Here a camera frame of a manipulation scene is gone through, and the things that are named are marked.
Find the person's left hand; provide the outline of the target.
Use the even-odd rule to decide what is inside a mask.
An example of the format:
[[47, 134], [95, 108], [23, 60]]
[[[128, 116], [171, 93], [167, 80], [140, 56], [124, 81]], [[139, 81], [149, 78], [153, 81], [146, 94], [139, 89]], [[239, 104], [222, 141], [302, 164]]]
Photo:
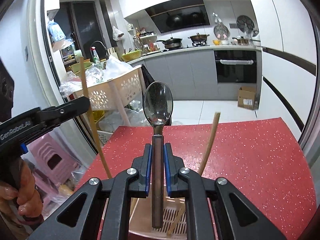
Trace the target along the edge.
[[1, 212], [14, 218], [8, 201], [17, 198], [18, 214], [29, 218], [39, 217], [43, 204], [40, 194], [35, 189], [35, 179], [28, 165], [22, 161], [20, 188], [17, 190], [1, 181]]

